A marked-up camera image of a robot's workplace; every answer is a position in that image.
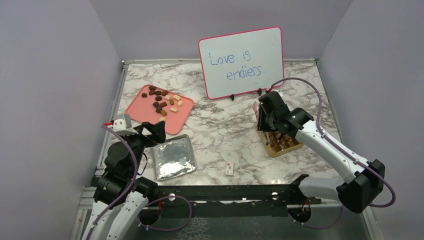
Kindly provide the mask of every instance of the wall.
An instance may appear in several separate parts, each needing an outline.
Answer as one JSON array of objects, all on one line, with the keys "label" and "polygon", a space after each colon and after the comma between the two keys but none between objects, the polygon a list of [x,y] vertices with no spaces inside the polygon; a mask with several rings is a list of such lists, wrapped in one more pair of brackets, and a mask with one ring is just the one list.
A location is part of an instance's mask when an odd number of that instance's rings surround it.
[{"label": "wall", "polygon": [[199,58],[199,39],[281,26],[284,57],[319,58],[351,0],[91,0],[125,60]]},{"label": "wall", "polygon": [[1,239],[70,237],[120,70],[88,0],[1,1]]},{"label": "wall", "polygon": [[[318,62],[344,143],[386,166],[384,239],[422,239],[424,2],[353,0]],[[376,203],[390,200],[386,189]]]}]

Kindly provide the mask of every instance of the table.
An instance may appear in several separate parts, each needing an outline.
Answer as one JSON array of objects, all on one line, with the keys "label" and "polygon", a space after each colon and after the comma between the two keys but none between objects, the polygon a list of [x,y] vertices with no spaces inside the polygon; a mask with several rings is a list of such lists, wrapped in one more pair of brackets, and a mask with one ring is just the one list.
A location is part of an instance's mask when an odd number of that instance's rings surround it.
[{"label": "table", "polygon": [[[323,99],[321,125],[339,139],[336,123],[325,95],[324,87],[313,61],[285,62],[286,77],[299,77],[311,81]],[[200,63],[180,64],[130,64],[124,80],[117,114],[125,110],[146,84],[151,84],[184,95],[194,101],[182,130],[177,135],[187,134],[191,140],[197,170],[193,173],[158,182],[159,185],[261,185],[289,184],[301,174],[314,177],[339,178],[337,172],[307,146],[280,157],[271,158],[255,131],[256,118],[252,104],[257,93],[230,98],[209,100]],[[286,81],[279,88],[284,101],[293,109],[300,107],[311,115],[318,111],[318,97],[305,83]],[[144,176],[156,181],[150,150]],[[234,163],[233,176],[225,175],[226,163]]]}]

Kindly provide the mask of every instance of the purple cable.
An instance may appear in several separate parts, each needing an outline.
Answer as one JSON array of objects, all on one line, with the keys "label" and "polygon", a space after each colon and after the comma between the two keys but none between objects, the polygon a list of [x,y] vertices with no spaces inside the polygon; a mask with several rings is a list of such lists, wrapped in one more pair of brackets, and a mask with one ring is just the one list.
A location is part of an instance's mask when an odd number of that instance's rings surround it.
[{"label": "purple cable", "polygon": [[332,228],[332,227],[334,227],[334,226],[336,226],[337,224],[339,224],[340,223],[340,221],[342,220],[342,218],[343,218],[343,215],[345,214],[345,208],[343,207],[343,206],[341,206],[341,212],[340,212],[340,216],[338,217],[338,219],[335,221],[335,222],[333,222],[332,224],[330,224],[330,225],[327,225],[327,226],[314,226],[314,225],[308,225],[308,224],[302,224],[301,222],[298,222],[298,221],[296,221],[293,217],[292,217],[292,215],[288,215],[291,219],[293,219],[293,221],[296,223],[296,224],[299,224],[299,225],[301,225],[302,227],[306,227],[306,228],[310,228],[310,229],[329,229],[329,228]]},{"label": "purple cable", "polygon": [[152,202],[149,202],[149,203],[146,205],[146,207],[147,207],[147,206],[150,206],[150,205],[152,205],[152,204],[154,204],[154,203],[157,203],[157,202],[159,202],[159,201],[162,201],[162,200],[165,200],[165,199],[169,199],[169,198],[182,199],[182,200],[184,200],[184,201],[188,204],[188,211],[189,211],[189,213],[188,213],[188,214],[189,214],[189,215],[188,215],[187,221],[185,221],[183,225],[181,225],[181,226],[179,226],[179,227],[176,227],[176,228],[169,228],[169,229],[166,229],[166,228],[158,228],[158,227],[154,227],[154,226],[144,225],[144,224],[142,223],[142,221],[140,221],[140,218],[137,216],[137,219],[138,219],[138,221],[140,222],[140,224],[139,224],[138,226],[143,226],[143,227],[145,227],[145,228],[147,228],[147,229],[159,230],[159,231],[164,231],[164,232],[178,231],[178,230],[183,229],[185,226],[187,226],[187,224],[189,224],[190,220],[192,219],[192,212],[193,212],[193,209],[192,209],[192,205],[190,204],[189,200],[187,200],[187,198],[185,198],[185,197],[182,197],[182,196],[164,196],[164,197],[158,198],[158,199],[156,199],[156,200],[154,200],[154,201],[152,201]]},{"label": "purple cable", "polygon": [[321,134],[321,137],[323,137],[325,140],[327,140],[333,147],[335,147],[337,150],[339,150],[342,154],[344,154],[347,158],[349,158],[350,160],[352,160],[354,163],[358,164],[359,166],[363,167],[364,169],[368,170],[369,172],[371,172],[372,174],[374,174],[380,181],[383,182],[384,185],[386,185],[386,187],[388,188],[388,190],[391,193],[391,200],[388,203],[385,204],[370,204],[370,207],[374,207],[374,208],[387,208],[392,206],[395,201],[396,201],[396,193],[395,190],[392,188],[392,186],[390,186],[390,184],[382,177],[380,176],[376,171],[372,170],[369,166],[363,164],[360,161],[356,161],[356,158],[352,155],[350,155],[347,151],[345,151],[343,148],[341,148],[338,144],[336,144],[334,141],[332,141],[326,134],[324,134],[323,129],[320,126],[320,117],[321,117],[321,110],[323,108],[323,99],[321,98],[321,94],[318,91],[318,89],[309,81],[299,78],[299,77],[287,77],[281,80],[276,81],[275,83],[273,83],[270,86],[269,90],[272,90],[273,87],[281,82],[287,81],[287,80],[299,80],[302,81],[306,84],[308,84],[309,86],[311,86],[313,88],[313,90],[316,92],[316,94],[318,95],[318,113],[316,114],[316,128],[318,129],[319,133]]},{"label": "purple cable", "polygon": [[128,187],[115,199],[113,200],[113,202],[111,202],[103,211],[101,211],[101,213],[97,216],[97,218],[93,221],[93,226],[90,228],[90,231],[87,234],[87,238],[85,240],[89,240],[94,228],[96,227],[97,222],[99,222],[100,218],[113,206],[115,205],[123,196],[125,196],[133,187],[134,183],[136,182],[136,177],[137,177],[137,170],[139,169],[138,165],[137,165],[137,158],[136,155],[134,154],[133,150],[131,149],[130,145],[128,145],[128,143],[121,137],[118,135],[118,133],[116,133],[115,131],[113,131],[112,129],[108,128],[105,125],[101,126],[102,128],[106,129],[107,131],[109,131],[111,134],[113,134],[116,138],[119,139],[119,141],[121,141],[123,143],[123,145],[126,147],[126,149],[128,150],[129,154],[131,154],[131,158],[132,161],[134,163],[134,175],[132,176],[132,180],[129,183]]}]

